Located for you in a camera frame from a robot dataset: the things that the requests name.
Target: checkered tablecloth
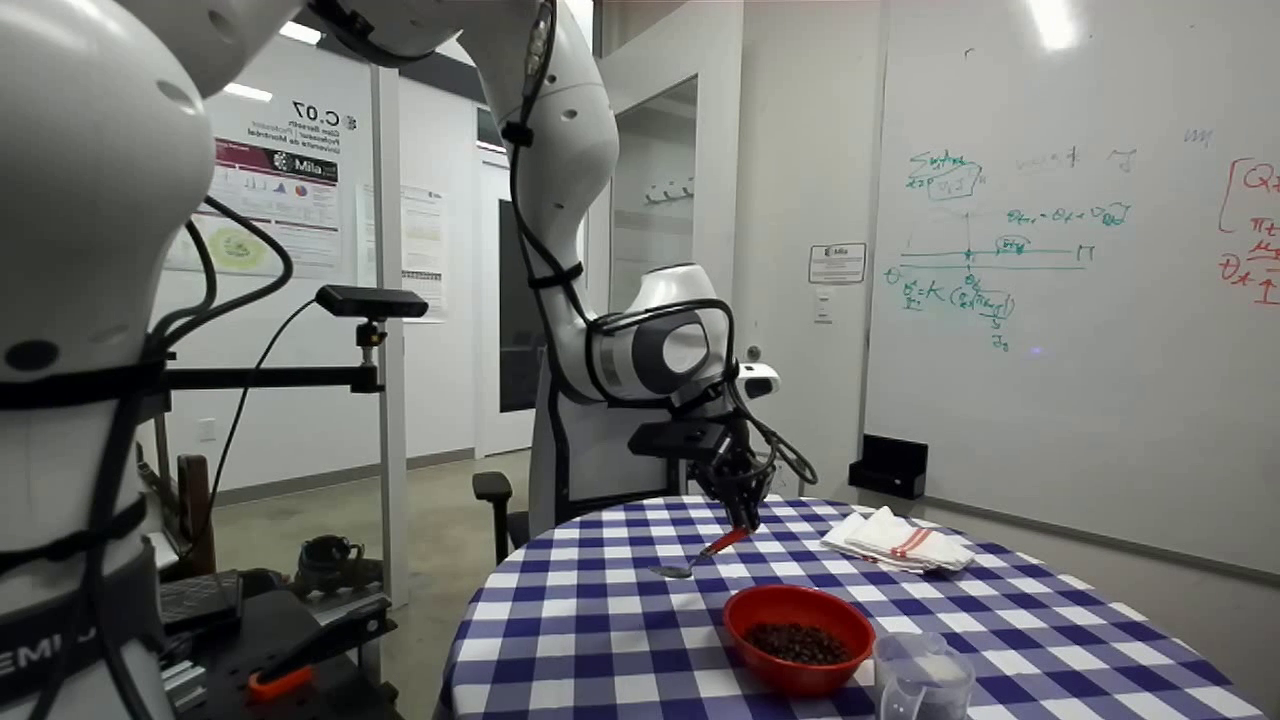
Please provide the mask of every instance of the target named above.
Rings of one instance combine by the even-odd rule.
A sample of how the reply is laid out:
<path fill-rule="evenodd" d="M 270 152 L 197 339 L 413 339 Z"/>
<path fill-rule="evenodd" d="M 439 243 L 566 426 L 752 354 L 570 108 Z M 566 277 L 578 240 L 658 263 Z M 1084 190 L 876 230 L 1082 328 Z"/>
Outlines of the checkered tablecloth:
<path fill-rule="evenodd" d="M 510 555 L 451 645 L 460 716 L 873 716 L 870 687 L 789 702 L 722 636 L 752 582 L 855 599 L 880 630 L 943 636 L 976 671 L 973 716 L 1261 716 L 1188 645 L 1032 555 L 976 543 L 960 581 L 886 570 L 822 537 L 847 505 L 767 500 L 752 543 L 666 581 L 725 532 L 718 505 L 645 500 L 574 519 Z"/>

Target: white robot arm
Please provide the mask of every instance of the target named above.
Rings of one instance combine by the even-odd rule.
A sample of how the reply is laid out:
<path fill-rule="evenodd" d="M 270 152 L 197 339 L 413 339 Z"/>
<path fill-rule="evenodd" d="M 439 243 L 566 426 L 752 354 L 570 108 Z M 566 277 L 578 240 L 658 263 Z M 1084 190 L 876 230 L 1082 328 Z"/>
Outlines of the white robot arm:
<path fill-rule="evenodd" d="M 162 263 L 214 178 L 204 96 L 293 10 L 300 0 L 0 0 L 0 720 L 169 716 L 142 645 L 151 620 L 135 595 L 158 575 L 124 450 L 158 386 Z M 512 185 L 561 386 L 718 426 L 718 442 L 693 450 L 707 468 L 699 481 L 735 525 L 756 525 L 767 472 L 749 450 L 731 311 L 707 277 L 647 277 L 622 317 L 578 298 L 574 236 L 618 165 L 618 124 L 566 9 L 313 0 L 313 10 L 374 60 L 466 33 L 518 144 Z"/>

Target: white napkin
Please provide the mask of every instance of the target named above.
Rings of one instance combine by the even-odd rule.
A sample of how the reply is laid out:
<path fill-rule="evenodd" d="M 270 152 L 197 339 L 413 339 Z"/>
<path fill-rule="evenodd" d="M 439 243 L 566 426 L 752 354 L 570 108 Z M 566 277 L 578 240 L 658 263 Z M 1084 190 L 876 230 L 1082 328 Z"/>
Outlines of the white napkin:
<path fill-rule="evenodd" d="M 913 570 L 963 570 L 973 564 L 973 546 L 963 539 L 943 537 L 934 525 L 894 517 L 894 507 L 853 507 L 823 539 L 847 555 Z"/>

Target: whiteboard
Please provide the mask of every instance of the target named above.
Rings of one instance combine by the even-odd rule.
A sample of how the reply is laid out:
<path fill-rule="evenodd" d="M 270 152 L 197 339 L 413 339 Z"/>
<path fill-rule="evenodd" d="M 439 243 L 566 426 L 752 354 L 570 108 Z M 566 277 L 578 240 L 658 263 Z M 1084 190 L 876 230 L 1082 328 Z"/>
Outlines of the whiteboard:
<path fill-rule="evenodd" d="M 927 497 L 1280 570 L 1276 27 L 890 0 L 870 432 Z"/>

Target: ceiling light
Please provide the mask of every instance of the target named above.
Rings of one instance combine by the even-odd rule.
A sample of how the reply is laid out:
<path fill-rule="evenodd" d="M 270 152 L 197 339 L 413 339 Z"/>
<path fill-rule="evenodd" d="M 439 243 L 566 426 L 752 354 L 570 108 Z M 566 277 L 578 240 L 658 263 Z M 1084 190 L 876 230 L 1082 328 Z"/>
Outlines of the ceiling light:
<path fill-rule="evenodd" d="M 224 90 L 229 90 L 229 96 L 239 96 L 239 100 L 272 102 L 272 90 L 253 86 L 253 83 L 229 83 Z"/>
<path fill-rule="evenodd" d="M 1082 44 L 1076 0 L 1029 0 L 1046 53 L 1070 53 Z"/>
<path fill-rule="evenodd" d="M 300 41 L 300 44 L 320 44 L 323 33 L 308 27 L 308 22 L 286 22 L 282 35 Z"/>
<path fill-rule="evenodd" d="M 456 44 L 456 35 L 449 35 L 449 41 L 437 47 L 437 56 L 449 56 L 449 60 L 456 60 L 456 64 L 478 68 L 474 56 L 466 53 L 466 44 Z"/>

